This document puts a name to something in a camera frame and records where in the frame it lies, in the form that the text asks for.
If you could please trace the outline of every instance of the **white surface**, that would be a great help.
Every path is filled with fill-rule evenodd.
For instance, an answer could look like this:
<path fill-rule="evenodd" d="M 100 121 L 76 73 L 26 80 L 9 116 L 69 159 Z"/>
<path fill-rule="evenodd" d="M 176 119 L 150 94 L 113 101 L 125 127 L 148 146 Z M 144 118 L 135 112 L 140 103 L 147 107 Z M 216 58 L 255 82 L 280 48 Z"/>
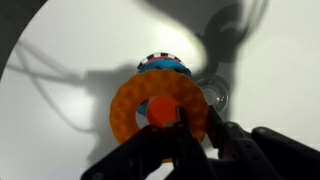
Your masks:
<path fill-rule="evenodd" d="M 267 126 L 320 149 L 319 4 L 271 1 L 243 46 L 231 119 L 245 129 Z M 107 121 L 117 87 L 159 51 L 193 72 L 205 59 L 191 32 L 142 1 L 49 1 L 1 79 L 0 178 L 79 179 L 117 146 Z"/>

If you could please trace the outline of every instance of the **orange donut-shaped toy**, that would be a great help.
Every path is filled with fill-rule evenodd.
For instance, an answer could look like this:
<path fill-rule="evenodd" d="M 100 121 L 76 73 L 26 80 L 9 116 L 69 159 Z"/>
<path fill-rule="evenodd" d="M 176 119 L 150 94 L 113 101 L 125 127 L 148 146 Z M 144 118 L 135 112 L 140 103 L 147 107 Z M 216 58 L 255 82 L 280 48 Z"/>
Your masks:
<path fill-rule="evenodd" d="M 189 77 L 173 70 L 149 70 L 132 76 L 112 100 L 110 125 L 120 144 L 139 131 L 135 119 L 139 104 L 155 96 L 168 96 L 177 101 L 186 111 L 193 136 L 203 140 L 208 105 L 200 87 Z"/>

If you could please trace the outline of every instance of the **orange ring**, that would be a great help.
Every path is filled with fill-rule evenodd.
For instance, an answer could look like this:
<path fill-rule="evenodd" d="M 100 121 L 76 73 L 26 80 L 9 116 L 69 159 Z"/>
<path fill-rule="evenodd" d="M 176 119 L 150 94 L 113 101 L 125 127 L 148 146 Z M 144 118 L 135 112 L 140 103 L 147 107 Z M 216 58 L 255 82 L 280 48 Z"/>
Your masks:
<path fill-rule="evenodd" d="M 186 111 L 193 136 L 200 142 L 204 139 L 208 105 L 200 87 L 173 70 L 149 70 L 132 76 L 112 100 L 110 125 L 120 144 L 139 131 L 136 110 L 141 102 L 154 96 L 175 99 Z"/>

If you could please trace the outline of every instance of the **glass object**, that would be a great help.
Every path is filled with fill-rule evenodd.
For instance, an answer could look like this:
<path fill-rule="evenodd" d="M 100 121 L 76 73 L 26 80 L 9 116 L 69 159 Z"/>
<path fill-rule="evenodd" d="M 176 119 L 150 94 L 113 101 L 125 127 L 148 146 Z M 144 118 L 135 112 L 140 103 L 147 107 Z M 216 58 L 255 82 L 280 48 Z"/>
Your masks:
<path fill-rule="evenodd" d="M 210 79 L 200 79 L 197 84 L 201 87 L 208 105 L 214 106 L 219 113 L 226 109 L 230 86 L 222 77 L 215 75 Z"/>

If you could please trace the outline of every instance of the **black and white checkered pattern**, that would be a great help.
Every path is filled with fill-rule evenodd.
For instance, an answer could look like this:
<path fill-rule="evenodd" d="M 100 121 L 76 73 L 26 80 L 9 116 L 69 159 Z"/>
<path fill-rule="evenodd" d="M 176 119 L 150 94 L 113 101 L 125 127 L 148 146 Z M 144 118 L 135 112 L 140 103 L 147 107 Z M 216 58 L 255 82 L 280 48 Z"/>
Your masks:
<path fill-rule="evenodd" d="M 153 54 L 149 55 L 148 57 L 144 58 L 144 59 L 139 63 L 137 69 L 143 68 L 143 66 L 144 66 L 145 64 L 147 64 L 149 60 L 152 60 L 153 58 L 158 58 L 158 57 L 164 57 L 164 58 L 165 58 L 165 57 L 169 57 L 169 58 L 172 58 L 172 59 L 176 59 L 179 63 L 182 63 L 181 60 L 180 60 L 178 57 L 176 57 L 176 56 L 174 56 L 174 55 L 172 55 L 172 54 L 163 53 L 163 52 L 161 52 L 161 53 L 153 53 Z"/>

